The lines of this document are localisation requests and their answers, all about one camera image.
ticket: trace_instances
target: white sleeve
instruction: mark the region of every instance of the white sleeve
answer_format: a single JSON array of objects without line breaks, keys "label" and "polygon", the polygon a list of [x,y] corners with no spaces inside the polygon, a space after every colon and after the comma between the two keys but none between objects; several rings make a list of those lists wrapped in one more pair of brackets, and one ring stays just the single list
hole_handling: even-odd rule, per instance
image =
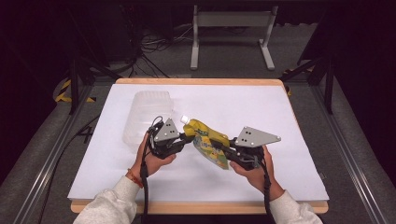
[{"label": "white sleeve", "polygon": [[270,202],[270,209],[276,224],[322,223],[311,205],[297,203],[286,190],[282,196]]},{"label": "white sleeve", "polygon": [[125,223],[130,224],[136,215],[136,198],[140,188],[123,176],[114,189],[98,193],[78,215],[74,224]]}]

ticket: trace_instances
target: wrist strap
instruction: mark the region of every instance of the wrist strap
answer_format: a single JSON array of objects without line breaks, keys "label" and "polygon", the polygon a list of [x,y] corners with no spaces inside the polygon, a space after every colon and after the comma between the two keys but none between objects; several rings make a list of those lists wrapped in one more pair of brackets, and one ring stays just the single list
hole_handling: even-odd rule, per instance
[{"label": "wrist strap", "polygon": [[130,180],[132,180],[134,183],[136,183],[136,185],[138,185],[139,186],[139,188],[143,188],[143,184],[142,184],[142,182],[140,182],[137,178],[136,178],[136,176],[134,176],[134,174],[132,173],[132,170],[131,169],[128,169],[128,173],[127,173],[127,176],[126,177],[131,177],[131,178],[129,178]]}]

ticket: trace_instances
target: hand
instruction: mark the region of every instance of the hand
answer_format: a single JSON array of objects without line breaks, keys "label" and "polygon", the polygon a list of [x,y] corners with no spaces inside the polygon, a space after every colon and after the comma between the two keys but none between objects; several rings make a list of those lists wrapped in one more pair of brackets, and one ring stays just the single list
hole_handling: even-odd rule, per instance
[{"label": "hand", "polygon": [[[266,146],[262,146],[262,150],[264,150],[264,159],[267,166],[268,175],[271,181],[270,201],[272,201],[280,197],[285,192],[285,190],[283,190],[282,187],[280,187],[280,185],[277,183],[275,179],[272,155],[268,151],[268,148]],[[265,183],[264,170],[261,167],[247,171],[234,161],[231,161],[230,165],[231,167],[233,167],[233,169],[237,174],[246,177],[247,181],[250,183],[251,186],[258,189],[260,192],[264,192],[264,183]]]},{"label": "hand", "polygon": [[[147,138],[149,135],[146,133],[145,137],[143,138],[142,143],[139,146],[139,149],[137,150],[137,155],[136,155],[136,161],[134,161],[134,165],[131,167],[132,173],[134,176],[141,181],[140,177],[140,164],[142,163],[142,157],[143,157],[143,151],[144,147],[147,141]],[[146,153],[148,155],[146,156],[146,165],[148,167],[148,175],[153,175],[155,172],[157,172],[163,165],[167,165],[171,163],[175,158],[176,154],[170,155],[167,158],[161,160],[155,156],[153,156],[151,153],[149,153],[149,148],[147,149]]]}]

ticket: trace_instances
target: white metal frame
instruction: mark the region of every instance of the white metal frame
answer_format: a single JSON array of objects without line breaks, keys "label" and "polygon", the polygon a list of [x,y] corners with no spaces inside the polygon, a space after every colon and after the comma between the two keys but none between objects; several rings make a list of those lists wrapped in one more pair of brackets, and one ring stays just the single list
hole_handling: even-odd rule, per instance
[{"label": "white metal frame", "polygon": [[271,11],[198,11],[198,6],[194,6],[193,14],[193,43],[191,53],[191,70],[198,69],[199,39],[198,27],[216,27],[216,26],[259,26],[265,27],[264,39],[259,39],[262,55],[269,70],[275,70],[270,51],[268,50],[268,41],[274,26],[277,7]]}]

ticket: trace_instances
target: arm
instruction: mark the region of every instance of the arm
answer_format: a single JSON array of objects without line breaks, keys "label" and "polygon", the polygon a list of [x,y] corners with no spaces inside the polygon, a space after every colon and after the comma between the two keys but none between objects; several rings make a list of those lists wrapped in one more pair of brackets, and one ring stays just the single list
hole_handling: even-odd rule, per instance
[{"label": "arm", "polygon": [[[143,157],[144,145],[147,140],[145,135],[143,142],[137,151],[136,161],[125,176],[113,189],[105,189],[95,196],[84,210],[78,215],[74,224],[87,223],[128,223],[134,220],[136,215],[136,198],[140,190],[140,164]],[[148,174],[153,175],[161,166],[171,163],[176,155],[171,155],[164,160],[158,159],[149,153],[146,157]]]},{"label": "arm", "polygon": [[[282,189],[274,176],[274,165],[272,156],[266,146],[263,146],[264,159],[270,176],[270,207],[276,223],[322,223],[320,218],[313,212],[312,207],[307,204],[298,204]],[[231,161],[230,165],[235,172],[247,178],[247,181],[260,192],[264,192],[264,170],[262,168],[246,171],[236,162]]]}]

